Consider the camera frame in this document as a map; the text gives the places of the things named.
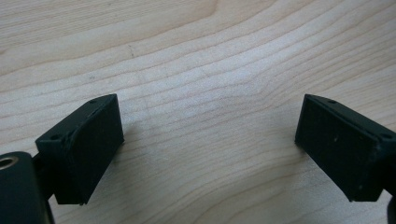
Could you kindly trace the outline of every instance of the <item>wooden table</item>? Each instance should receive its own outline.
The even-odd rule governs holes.
[[[396,131],[394,0],[0,3],[0,152],[115,92],[125,144],[57,223],[386,223],[294,143],[305,93]]]

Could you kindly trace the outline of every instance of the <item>wooden surface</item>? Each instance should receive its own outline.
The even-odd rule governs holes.
[[[0,152],[115,92],[125,145],[57,223],[386,223],[294,143],[305,93],[396,131],[394,0],[0,3]]]

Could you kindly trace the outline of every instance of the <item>wood grain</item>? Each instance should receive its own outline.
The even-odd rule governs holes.
[[[393,0],[1,1],[0,152],[115,92],[125,132],[57,223],[386,223],[293,144],[305,93],[396,131]]]

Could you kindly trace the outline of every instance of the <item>light wood tabletop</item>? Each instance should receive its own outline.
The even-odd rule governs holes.
[[[125,143],[57,223],[387,223],[294,135],[305,93],[396,131],[394,0],[1,1],[1,154],[110,93]]]

